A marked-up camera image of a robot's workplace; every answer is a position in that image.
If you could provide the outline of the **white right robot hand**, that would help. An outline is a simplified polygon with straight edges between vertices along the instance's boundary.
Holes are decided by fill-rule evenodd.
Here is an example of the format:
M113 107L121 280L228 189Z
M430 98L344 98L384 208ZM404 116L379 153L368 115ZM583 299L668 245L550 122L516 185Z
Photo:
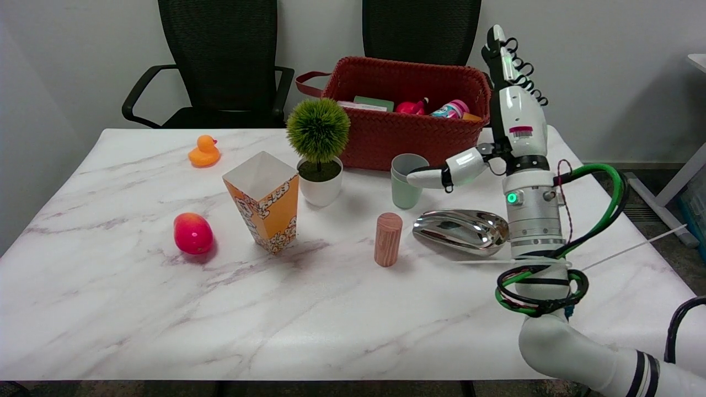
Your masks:
M505 163L504 188L555 188L547 159L548 125L543 110L547 100L536 96L534 83L521 72L524 63L517 60L510 42L496 24L488 30L482 49L493 85L489 101L492 142L458 153L441 166L413 169L406 176L409 184L451 193L488 169L489 160L499 158Z

